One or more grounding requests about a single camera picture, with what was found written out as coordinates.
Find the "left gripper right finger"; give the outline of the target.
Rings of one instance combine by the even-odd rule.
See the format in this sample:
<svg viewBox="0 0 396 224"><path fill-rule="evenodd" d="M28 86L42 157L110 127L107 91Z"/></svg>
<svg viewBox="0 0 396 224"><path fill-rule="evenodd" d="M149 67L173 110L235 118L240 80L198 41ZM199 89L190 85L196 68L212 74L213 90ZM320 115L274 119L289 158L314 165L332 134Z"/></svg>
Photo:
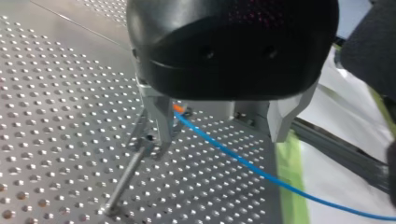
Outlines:
<svg viewBox="0 0 396 224"><path fill-rule="evenodd" d="M317 85L318 81L300 94L270 102L267 122L273 143L286 141L292 122L310 105Z"/></svg>

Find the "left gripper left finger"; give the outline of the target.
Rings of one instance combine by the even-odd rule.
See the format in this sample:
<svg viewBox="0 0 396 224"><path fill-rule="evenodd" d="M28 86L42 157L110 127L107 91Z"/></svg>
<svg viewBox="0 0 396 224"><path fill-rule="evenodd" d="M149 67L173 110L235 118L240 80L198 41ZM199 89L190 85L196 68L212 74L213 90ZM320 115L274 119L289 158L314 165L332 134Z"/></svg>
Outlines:
<svg viewBox="0 0 396 224"><path fill-rule="evenodd" d="M143 78L137 77L136 81L143 105L156 121L161 147L168 147L172 142L174 124L172 99L153 89Z"/></svg>

